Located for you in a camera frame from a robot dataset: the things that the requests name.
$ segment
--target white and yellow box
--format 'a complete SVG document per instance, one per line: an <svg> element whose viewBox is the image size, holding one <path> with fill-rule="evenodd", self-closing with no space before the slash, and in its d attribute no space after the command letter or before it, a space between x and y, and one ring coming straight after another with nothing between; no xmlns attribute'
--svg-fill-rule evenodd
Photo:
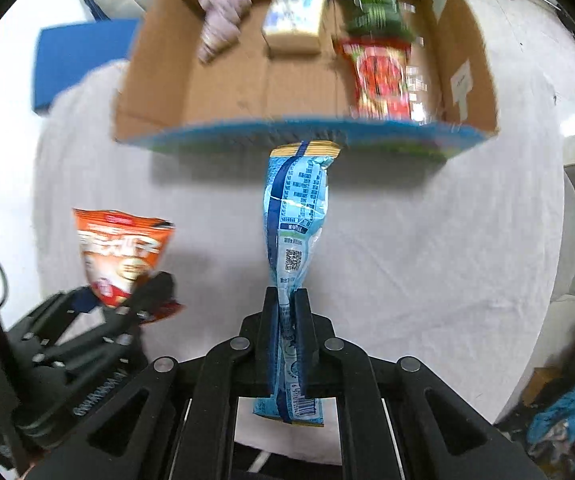
<svg viewBox="0 0 575 480"><path fill-rule="evenodd" d="M272 52L321 52L323 12L327 0L272 0L263 36Z"/></svg>

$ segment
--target orange snack bag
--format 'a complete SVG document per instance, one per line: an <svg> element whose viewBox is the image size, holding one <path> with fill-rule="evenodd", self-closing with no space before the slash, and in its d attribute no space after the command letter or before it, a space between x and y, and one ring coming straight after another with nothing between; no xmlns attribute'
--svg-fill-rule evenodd
<svg viewBox="0 0 575 480"><path fill-rule="evenodd" d="M121 211L74 209L74 217L88 283L107 306L130 297L136 280L154 270L174 232L167 220Z"/></svg>

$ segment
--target metal screw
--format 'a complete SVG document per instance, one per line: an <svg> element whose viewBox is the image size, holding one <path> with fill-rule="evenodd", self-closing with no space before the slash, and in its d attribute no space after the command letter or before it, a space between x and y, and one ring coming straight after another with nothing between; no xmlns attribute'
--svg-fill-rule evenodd
<svg viewBox="0 0 575 480"><path fill-rule="evenodd" d="M343 350L345 343L343 342L343 339L339 339L338 337L330 337L325 341L324 345L328 350L336 352L337 350Z"/></svg>
<svg viewBox="0 0 575 480"><path fill-rule="evenodd" d="M235 337L230 341L230 346L234 350L245 350L250 346L250 340L247 337Z"/></svg>
<svg viewBox="0 0 575 480"><path fill-rule="evenodd" d="M421 361L416 357L404 357L401 359L401 368L406 372L418 372L421 370Z"/></svg>
<svg viewBox="0 0 575 480"><path fill-rule="evenodd" d="M119 337L117 337L117 343L122 346L128 346L130 343L132 343L132 336L130 334L121 334Z"/></svg>
<svg viewBox="0 0 575 480"><path fill-rule="evenodd" d="M159 357L154 361L154 370L164 374L174 368L174 360L169 357Z"/></svg>

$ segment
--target barcode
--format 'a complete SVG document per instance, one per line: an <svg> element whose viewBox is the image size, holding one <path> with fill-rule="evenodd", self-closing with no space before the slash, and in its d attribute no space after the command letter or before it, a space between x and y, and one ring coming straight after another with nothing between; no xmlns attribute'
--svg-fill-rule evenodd
<svg viewBox="0 0 575 480"><path fill-rule="evenodd" d="M295 416L309 416L316 413L316 399L306 399L298 386L292 386L292 410Z"/></svg>
<svg viewBox="0 0 575 480"><path fill-rule="evenodd" d="M301 266L301 251L286 249L286 270L298 270Z"/></svg>

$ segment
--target green snack package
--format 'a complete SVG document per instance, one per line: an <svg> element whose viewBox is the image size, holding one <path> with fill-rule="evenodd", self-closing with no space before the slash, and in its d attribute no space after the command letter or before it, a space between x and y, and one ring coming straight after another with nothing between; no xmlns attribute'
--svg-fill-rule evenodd
<svg viewBox="0 0 575 480"><path fill-rule="evenodd" d="M397 0L340 0L345 10L347 33L351 36L400 38L410 43L416 35L410 30Z"/></svg>

